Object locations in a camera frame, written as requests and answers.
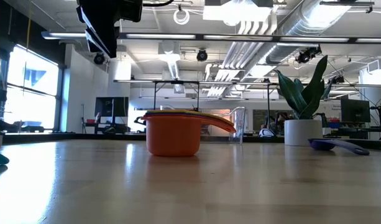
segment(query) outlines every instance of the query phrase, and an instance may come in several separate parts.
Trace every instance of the white pot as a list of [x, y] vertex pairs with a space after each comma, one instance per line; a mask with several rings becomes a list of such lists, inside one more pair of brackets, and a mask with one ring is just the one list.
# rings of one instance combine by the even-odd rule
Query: white pot
[[308, 139], [322, 138], [321, 121], [294, 119], [284, 123], [284, 142], [287, 146], [309, 146]]

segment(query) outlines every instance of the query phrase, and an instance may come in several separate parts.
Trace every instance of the snake plant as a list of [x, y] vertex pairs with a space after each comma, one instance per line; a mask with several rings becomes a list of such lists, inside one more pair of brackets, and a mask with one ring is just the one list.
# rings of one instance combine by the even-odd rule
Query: snake plant
[[292, 108], [297, 119], [311, 119], [319, 108], [320, 100], [328, 97], [331, 84], [324, 89], [323, 73], [326, 71], [328, 56], [324, 56], [317, 64], [313, 77], [306, 87], [299, 79], [292, 81], [279, 70], [279, 94], [282, 95]]

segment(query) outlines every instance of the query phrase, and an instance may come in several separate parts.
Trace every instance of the potted plant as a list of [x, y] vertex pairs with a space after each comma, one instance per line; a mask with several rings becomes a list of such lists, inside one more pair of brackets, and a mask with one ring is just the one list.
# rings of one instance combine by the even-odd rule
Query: potted plant
[[314, 112], [319, 108], [320, 100], [325, 99], [331, 90], [331, 84], [324, 89], [323, 73], [326, 71], [328, 56], [317, 64], [313, 77], [304, 87], [299, 79], [292, 81], [280, 71], [278, 74], [281, 94], [292, 108], [295, 118], [284, 123], [285, 144], [289, 146], [309, 146], [308, 139], [322, 138], [321, 121], [313, 120]]

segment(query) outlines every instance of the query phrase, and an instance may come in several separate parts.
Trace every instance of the monitor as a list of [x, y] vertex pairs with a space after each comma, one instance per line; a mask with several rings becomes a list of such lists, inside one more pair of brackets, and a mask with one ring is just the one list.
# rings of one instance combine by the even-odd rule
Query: monitor
[[114, 100], [114, 116], [128, 116], [128, 97], [97, 97], [95, 103], [95, 116], [101, 113], [103, 117], [111, 117], [113, 111]]
[[364, 100], [341, 99], [341, 121], [353, 123], [369, 123], [370, 103]]

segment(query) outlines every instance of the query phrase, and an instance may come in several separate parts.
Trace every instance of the table surface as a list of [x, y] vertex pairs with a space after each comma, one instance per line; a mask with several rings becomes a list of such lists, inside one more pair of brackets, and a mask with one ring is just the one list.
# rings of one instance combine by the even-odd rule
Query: table surface
[[154, 157], [146, 142], [4, 146], [0, 223], [381, 223], [381, 151], [202, 144]]

